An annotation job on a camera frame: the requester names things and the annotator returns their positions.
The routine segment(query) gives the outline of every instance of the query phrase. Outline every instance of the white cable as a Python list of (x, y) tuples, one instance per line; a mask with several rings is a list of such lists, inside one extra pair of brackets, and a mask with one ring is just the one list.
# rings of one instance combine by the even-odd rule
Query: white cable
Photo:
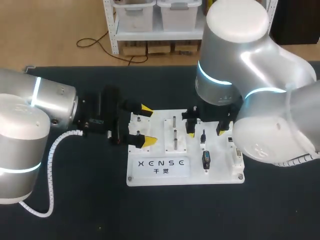
[(49, 217), (52, 212), (54, 211), (54, 186), (53, 186), (53, 178), (52, 178), (52, 161), (54, 158), (55, 150), (58, 144), (66, 137), (69, 136), (82, 136), (83, 132), (80, 130), (71, 130), (66, 131), (64, 134), (60, 135), (52, 144), (49, 155), (48, 155), (48, 162), (47, 162), (47, 177), (48, 177), (48, 189), (49, 189), (49, 210), (46, 213), (41, 213), (38, 211), (33, 210), (31, 207), (29, 207), (24, 201), (19, 202), (22, 207), (24, 207), (28, 212), (32, 213), (33, 215), (36, 215), (40, 218), (47, 218)]
[(300, 157), (297, 157), (297, 158), (289, 160), (289, 161), (274, 163), (274, 165), (276, 165), (278, 167), (292, 167), (295, 165), (310, 162), (312, 160), (315, 160), (315, 158), (313, 158), (310, 154), (307, 154), (307, 155), (300, 156)]

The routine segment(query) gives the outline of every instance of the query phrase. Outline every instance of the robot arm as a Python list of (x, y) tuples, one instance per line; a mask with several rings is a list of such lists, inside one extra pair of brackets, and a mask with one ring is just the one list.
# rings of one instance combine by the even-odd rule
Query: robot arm
[(318, 158), (320, 83), (308, 62), (273, 42), (268, 26), (255, 0), (216, 1), (206, 17), (196, 91), (216, 106), (242, 97), (232, 135), (252, 159)]
[(99, 94), (78, 97), (73, 86), (0, 69), (0, 204), (18, 203), (31, 194), (51, 127), (67, 129), (75, 124), (80, 131), (74, 133), (81, 136), (87, 133), (107, 136), (108, 132), (115, 145), (142, 148), (155, 143), (156, 138), (142, 134), (120, 134), (119, 109), (152, 115), (152, 110), (141, 103), (122, 99), (120, 91), (112, 86), (106, 86)]

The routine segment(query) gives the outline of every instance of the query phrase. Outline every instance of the metal shelf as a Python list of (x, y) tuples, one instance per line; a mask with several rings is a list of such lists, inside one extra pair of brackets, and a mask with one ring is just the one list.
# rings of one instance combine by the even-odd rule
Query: metal shelf
[[(201, 8), (197, 14), (196, 26), (193, 31), (164, 31), (159, 7), (154, 7), (153, 31), (151, 32), (125, 32), (122, 30), (118, 17), (114, 19), (113, 0), (103, 0), (105, 18), (109, 30), (109, 37), (113, 54), (119, 54), (118, 41), (162, 41), (162, 40), (200, 40), (204, 32), (205, 16)], [(278, 0), (263, 0), (267, 9), (270, 23), (269, 31), (276, 12)]]
[(118, 41), (162, 41), (162, 40), (201, 40), (204, 33), (205, 16), (201, 8), (196, 17), (195, 29), (192, 31), (164, 31), (161, 10), (153, 8), (153, 31), (149, 32), (125, 32), (121, 21), (116, 27), (115, 39)]

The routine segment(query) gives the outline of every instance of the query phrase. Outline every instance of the xense logo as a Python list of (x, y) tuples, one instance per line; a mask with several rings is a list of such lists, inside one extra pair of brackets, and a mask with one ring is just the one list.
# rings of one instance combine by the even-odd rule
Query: xense logo
[[(144, 167), (145, 165), (149, 165), (149, 166), (164, 166), (165, 165), (165, 161), (138, 161), (139, 165), (138, 167)], [(169, 166), (174, 166), (174, 165), (185, 165), (185, 161), (184, 160), (180, 160), (178, 163), (174, 162), (173, 160), (168, 161)]]

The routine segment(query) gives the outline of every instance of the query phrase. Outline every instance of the white mounting block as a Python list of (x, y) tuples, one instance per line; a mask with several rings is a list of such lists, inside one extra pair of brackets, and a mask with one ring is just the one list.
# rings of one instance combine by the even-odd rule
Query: white mounting block
[[(128, 146), (128, 186), (241, 184), (245, 181), (243, 155), (232, 141), (232, 126), (217, 136), (218, 122), (198, 121), (195, 136), (190, 137), (186, 132), (186, 120), (182, 120), (181, 115), (186, 111), (156, 110), (150, 118), (131, 114), (130, 134), (135, 135), (139, 131), (157, 138), (157, 142), (142, 149)], [(176, 150), (174, 130), (177, 130)], [(200, 143), (203, 130), (205, 144)], [(203, 167), (204, 151), (210, 153), (208, 170)]]

